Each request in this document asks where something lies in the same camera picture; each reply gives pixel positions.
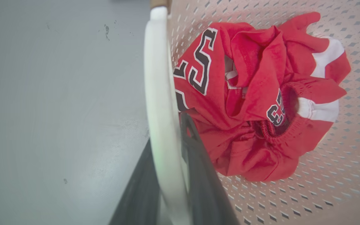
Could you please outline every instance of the gray surface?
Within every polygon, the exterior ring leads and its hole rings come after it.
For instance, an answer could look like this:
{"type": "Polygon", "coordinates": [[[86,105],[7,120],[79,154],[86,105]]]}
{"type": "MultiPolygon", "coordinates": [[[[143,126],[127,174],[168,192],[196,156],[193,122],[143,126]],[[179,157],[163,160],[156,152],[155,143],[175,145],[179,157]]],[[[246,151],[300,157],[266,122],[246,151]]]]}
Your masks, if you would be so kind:
{"type": "Polygon", "coordinates": [[[148,0],[0,0],[0,225],[109,221],[148,138],[148,17],[148,0]]]}

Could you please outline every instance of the black number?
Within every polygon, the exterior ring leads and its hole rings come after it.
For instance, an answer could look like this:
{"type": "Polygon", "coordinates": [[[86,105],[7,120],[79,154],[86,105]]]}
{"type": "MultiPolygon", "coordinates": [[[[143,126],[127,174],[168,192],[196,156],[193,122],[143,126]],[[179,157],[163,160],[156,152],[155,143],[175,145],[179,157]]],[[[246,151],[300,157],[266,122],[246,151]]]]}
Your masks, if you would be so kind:
{"type": "Polygon", "coordinates": [[[213,46],[215,43],[217,33],[218,30],[214,28],[209,27],[208,29],[206,29],[201,36],[201,41],[198,48],[194,52],[195,60],[202,66],[201,81],[196,80],[196,75],[198,74],[196,68],[191,67],[190,73],[188,74],[188,81],[190,82],[190,84],[203,95],[206,95],[206,89],[208,88],[209,69],[211,63],[211,58],[209,54],[205,53],[203,51],[203,48],[206,44],[206,40],[210,40],[208,48],[213,51],[213,46]]]}
{"type": "Polygon", "coordinates": [[[186,104],[186,98],[184,97],[184,92],[175,90],[176,91],[176,100],[177,100],[177,109],[179,112],[186,111],[188,108],[186,104]]]}
{"type": "Polygon", "coordinates": [[[178,78],[186,79],[186,67],[188,65],[188,62],[186,60],[183,60],[180,64],[180,67],[174,68],[174,76],[178,78]]]}
{"type": "Polygon", "coordinates": [[[270,108],[267,110],[266,114],[267,118],[277,127],[283,123],[285,117],[284,115],[286,114],[280,89],[279,93],[277,94],[276,102],[277,104],[271,105],[270,108]]]}

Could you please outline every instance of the perforated metal drum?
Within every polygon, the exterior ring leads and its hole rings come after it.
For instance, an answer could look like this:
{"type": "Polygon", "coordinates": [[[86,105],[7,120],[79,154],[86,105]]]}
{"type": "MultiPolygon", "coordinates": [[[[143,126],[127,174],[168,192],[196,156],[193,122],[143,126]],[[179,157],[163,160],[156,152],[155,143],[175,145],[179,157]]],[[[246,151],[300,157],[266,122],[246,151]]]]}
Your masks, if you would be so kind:
{"type": "Polygon", "coordinates": [[[174,0],[168,23],[173,67],[190,43],[213,22],[280,25],[317,11],[308,33],[341,40],[352,66],[341,83],[334,126],[288,179],[248,182],[219,175],[240,224],[360,222],[360,0],[174,0]]]}

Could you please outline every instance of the jersey number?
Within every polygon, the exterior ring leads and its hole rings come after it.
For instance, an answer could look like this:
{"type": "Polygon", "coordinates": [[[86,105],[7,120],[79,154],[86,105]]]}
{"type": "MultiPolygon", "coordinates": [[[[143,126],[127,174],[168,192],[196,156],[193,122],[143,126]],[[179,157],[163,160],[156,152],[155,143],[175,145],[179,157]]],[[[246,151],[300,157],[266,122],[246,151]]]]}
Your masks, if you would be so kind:
{"type": "Polygon", "coordinates": [[[209,69],[211,58],[210,55],[203,51],[206,41],[209,40],[208,49],[213,51],[213,46],[216,39],[218,30],[214,28],[207,28],[201,36],[200,44],[194,51],[194,59],[202,66],[202,78],[200,81],[196,80],[198,70],[191,66],[190,72],[188,73],[188,81],[201,94],[206,95],[206,89],[209,83],[209,69]]]}
{"type": "Polygon", "coordinates": [[[284,110],[283,98],[281,97],[280,89],[279,89],[279,93],[277,94],[276,103],[277,104],[273,104],[270,106],[270,108],[267,110],[266,114],[267,114],[267,118],[276,127],[278,127],[283,123],[284,117],[286,115],[286,111],[284,110]]]}

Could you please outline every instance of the red jersey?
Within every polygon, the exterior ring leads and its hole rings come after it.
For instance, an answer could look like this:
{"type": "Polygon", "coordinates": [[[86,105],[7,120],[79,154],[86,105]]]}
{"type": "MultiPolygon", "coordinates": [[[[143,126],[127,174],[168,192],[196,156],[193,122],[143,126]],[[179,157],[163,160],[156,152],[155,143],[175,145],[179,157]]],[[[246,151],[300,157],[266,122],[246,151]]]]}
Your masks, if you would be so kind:
{"type": "Polygon", "coordinates": [[[174,69],[177,106],[193,118],[217,171],[250,181],[286,178],[338,115],[351,70],[343,46],[312,37],[320,14],[256,30],[213,23],[174,69]]]}

